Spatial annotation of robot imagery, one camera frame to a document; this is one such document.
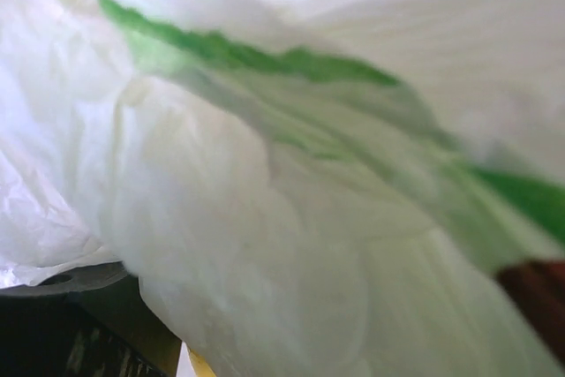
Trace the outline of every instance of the black object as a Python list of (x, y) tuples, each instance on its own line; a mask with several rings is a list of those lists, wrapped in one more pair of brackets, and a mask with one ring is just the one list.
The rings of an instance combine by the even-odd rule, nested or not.
[(0, 290), (0, 376), (174, 377), (180, 341), (121, 263)]

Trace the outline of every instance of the crumpled plastic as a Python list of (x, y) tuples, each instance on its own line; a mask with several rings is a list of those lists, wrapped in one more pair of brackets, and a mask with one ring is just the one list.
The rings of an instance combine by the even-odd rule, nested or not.
[(219, 376), (562, 375), (492, 279), (562, 243), (474, 172), (564, 183), (562, 0), (3, 2), (4, 204)]

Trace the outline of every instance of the plastic bag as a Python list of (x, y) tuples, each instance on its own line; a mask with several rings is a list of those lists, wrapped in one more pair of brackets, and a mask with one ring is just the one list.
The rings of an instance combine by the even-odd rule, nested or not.
[(562, 375), (494, 282), (559, 229), (493, 178), (561, 196), (564, 1), (98, 2), (13, 1), (0, 134), (219, 376)]

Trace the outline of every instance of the dark red patch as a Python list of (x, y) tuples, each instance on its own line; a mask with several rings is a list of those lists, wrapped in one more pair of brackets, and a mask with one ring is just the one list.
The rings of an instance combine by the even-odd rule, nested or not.
[(529, 262), (496, 279), (565, 366), (565, 261)]

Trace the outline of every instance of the yellow object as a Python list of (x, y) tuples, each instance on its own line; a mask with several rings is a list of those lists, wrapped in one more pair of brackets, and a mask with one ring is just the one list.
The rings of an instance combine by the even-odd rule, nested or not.
[(196, 377), (215, 377), (215, 374), (210, 366), (198, 353), (195, 353), (189, 349), (188, 356), (191, 359), (192, 368), (194, 368)]

